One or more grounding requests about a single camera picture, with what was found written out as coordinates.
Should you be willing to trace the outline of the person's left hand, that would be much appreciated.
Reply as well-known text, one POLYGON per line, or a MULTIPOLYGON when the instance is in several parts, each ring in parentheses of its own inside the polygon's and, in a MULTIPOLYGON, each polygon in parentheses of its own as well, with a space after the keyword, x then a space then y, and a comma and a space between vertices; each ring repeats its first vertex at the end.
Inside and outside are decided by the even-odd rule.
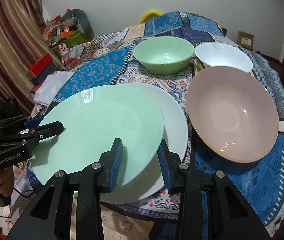
POLYGON ((0 170, 0 194, 4 197, 10 197, 15 184, 13 167, 7 167, 0 170))

